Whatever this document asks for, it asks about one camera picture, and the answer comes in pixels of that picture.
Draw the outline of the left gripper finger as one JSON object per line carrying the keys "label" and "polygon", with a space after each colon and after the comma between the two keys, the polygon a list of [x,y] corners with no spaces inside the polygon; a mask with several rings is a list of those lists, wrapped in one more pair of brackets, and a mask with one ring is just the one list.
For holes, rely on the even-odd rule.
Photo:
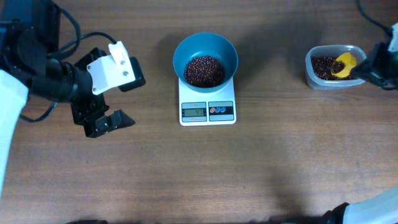
{"label": "left gripper finger", "polygon": [[117,110],[110,116],[87,121],[83,127],[86,137],[98,138],[111,131],[133,126],[135,123],[123,110]]}
{"label": "left gripper finger", "polygon": [[146,84],[146,80],[144,78],[144,74],[142,72],[142,68],[139,65],[139,62],[137,60],[137,58],[135,57],[130,57],[130,63],[132,65],[132,70],[134,72],[134,77],[136,78],[133,82],[129,82],[127,84],[121,85],[118,88],[122,91],[122,92],[127,92],[139,87],[142,87]]}

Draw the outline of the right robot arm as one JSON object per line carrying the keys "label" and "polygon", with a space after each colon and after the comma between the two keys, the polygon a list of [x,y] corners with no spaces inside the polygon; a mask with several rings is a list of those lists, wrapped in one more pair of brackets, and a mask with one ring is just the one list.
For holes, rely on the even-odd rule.
{"label": "right robot arm", "polygon": [[[383,90],[397,90],[397,24],[389,30],[391,39],[377,44],[350,74]],[[363,202],[342,203],[327,211],[319,223],[397,223],[397,187]]]}

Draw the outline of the red adzuki beans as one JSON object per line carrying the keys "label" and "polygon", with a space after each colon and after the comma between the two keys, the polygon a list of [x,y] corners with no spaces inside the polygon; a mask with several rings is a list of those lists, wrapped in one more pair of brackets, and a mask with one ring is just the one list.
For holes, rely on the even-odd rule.
{"label": "red adzuki beans", "polygon": [[192,86],[212,88],[222,84],[225,69],[218,58],[208,55],[195,57],[185,66],[184,78]]}

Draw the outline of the yellow plastic measuring scoop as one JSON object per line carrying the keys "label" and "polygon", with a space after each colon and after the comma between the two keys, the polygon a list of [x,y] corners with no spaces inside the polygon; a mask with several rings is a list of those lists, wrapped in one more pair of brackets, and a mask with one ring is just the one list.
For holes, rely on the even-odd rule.
{"label": "yellow plastic measuring scoop", "polygon": [[343,53],[333,62],[331,74],[338,78],[346,78],[355,66],[357,66],[355,57],[349,52]]}

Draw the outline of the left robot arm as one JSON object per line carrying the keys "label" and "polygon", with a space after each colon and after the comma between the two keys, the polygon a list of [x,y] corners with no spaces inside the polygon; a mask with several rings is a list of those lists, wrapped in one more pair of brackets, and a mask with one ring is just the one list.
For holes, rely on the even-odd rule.
{"label": "left robot arm", "polygon": [[1,14],[1,171],[16,124],[30,95],[50,101],[46,114],[68,103],[75,124],[97,138],[130,127],[134,120],[121,110],[108,114],[104,92],[127,92],[145,84],[141,66],[122,42],[109,39],[108,51],[91,50],[76,63],[68,63],[86,35],[72,19],[73,41],[59,46],[60,19],[68,12],[53,1],[3,1]]}

